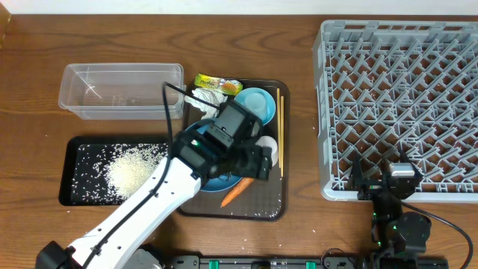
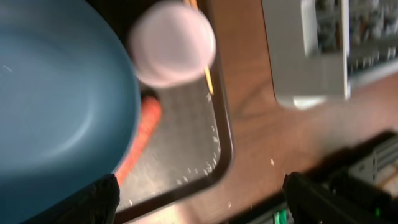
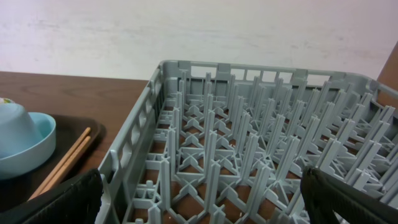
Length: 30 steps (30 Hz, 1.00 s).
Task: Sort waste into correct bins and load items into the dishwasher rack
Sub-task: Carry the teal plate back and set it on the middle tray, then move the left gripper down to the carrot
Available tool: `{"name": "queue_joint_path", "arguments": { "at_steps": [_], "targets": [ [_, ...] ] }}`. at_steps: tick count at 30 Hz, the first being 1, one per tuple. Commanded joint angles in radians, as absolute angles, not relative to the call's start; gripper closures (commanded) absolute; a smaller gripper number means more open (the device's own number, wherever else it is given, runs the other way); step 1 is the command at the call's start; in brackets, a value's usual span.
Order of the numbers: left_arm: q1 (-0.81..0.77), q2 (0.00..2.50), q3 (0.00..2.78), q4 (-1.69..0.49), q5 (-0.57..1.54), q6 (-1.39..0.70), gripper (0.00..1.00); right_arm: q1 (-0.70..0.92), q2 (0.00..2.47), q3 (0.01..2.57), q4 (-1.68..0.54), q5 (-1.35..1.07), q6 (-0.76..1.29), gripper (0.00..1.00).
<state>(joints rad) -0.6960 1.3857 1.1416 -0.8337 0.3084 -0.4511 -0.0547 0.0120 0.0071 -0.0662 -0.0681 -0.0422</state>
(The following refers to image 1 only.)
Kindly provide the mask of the light blue plastic cup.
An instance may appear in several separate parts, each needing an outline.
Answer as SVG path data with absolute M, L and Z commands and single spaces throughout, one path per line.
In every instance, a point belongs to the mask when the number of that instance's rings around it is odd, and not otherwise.
M 261 93 L 249 94 L 245 98 L 244 104 L 258 117 L 264 117 L 267 114 L 267 101 Z

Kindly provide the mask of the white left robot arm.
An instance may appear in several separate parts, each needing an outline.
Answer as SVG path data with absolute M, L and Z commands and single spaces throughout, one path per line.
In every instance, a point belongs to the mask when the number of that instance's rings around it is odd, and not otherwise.
M 209 140 L 179 132 L 167 157 L 144 184 L 97 227 L 67 248 L 56 241 L 37 255 L 36 268 L 123 268 L 140 245 L 209 180 L 225 173 L 266 180 L 272 149 L 256 139 Z

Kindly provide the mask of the orange carrot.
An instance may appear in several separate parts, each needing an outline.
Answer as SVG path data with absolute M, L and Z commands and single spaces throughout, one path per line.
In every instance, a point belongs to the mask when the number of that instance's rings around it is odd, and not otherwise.
M 255 180 L 253 178 L 242 178 L 223 198 L 220 207 L 226 207 L 232 200 L 243 193 Z

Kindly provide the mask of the pink plastic cup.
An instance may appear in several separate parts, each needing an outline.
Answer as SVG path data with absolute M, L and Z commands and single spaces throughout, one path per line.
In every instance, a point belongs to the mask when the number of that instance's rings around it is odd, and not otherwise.
M 279 148 L 276 140 L 271 136 L 262 136 L 258 139 L 256 145 L 271 149 L 272 166 L 275 166 L 279 160 Z

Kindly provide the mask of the small light blue saucer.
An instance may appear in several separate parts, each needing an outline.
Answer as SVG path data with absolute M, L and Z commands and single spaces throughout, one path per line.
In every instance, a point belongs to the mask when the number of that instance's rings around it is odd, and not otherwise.
M 268 93 L 266 90 L 258 88 L 258 87 L 249 87 L 249 88 L 244 89 L 241 92 L 239 92 L 239 94 L 236 95 L 234 100 L 236 102 L 239 102 L 245 108 L 247 108 L 244 104 L 244 101 L 245 101 L 245 98 L 251 93 L 261 93 L 265 97 L 265 99 L 267 101 L 267 114 L 264 117 L 259 117 L 259 118 L 262 120 L 262 123 L 264 125 L 268 124 L 275 116 L 276 102 L 275 102 L 274 98 L 272 97 L 272 95 L 270 93 Z

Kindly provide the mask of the large dark blue plate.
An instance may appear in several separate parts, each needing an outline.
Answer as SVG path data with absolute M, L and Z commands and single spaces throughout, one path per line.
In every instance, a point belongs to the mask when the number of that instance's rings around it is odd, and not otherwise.
M 203 134 L 208 129 L 209 122 L 214 119 L 206 119 L 197 121 L 186 128 L 186 130 L 197 130 L 200 134 Z M 223 174 L 215 179 L 210 179 L 202 186 L 201 191 L 213 193 L 228 190 L 234 187 L 242 178 L 240 176 L 232 175 L 231 173 Z

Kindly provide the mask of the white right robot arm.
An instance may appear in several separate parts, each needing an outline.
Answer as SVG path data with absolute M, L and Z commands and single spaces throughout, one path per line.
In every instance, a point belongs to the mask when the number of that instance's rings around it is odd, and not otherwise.
M 423 175 L 404 152 L 396 163 L 386 161 L 380 179 L 368 179 L 361 158 L 355 154 L 350 184 L 358 200 L 373 203 L 370 236 L 377 250 L 356 260 L 356 268 L 418 268 L 418 255 L 426 252 L 431 220 L 417 212 L 404 212 L 403 200 L 410 197 Z

